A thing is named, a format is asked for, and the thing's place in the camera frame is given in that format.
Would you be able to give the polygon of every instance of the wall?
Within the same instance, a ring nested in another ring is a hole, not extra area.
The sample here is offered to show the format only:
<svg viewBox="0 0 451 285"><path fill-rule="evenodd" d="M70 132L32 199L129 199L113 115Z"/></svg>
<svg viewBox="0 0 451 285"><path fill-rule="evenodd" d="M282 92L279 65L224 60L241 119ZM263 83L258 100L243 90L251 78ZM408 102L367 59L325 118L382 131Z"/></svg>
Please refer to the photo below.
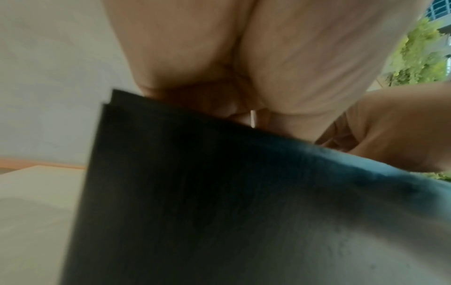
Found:
<svg viewBox="0 0 451 285"><path fill-rule="evenodd" d="M0 1L0 157L85 164L113 86L137 92L98 0Z"/></svg>

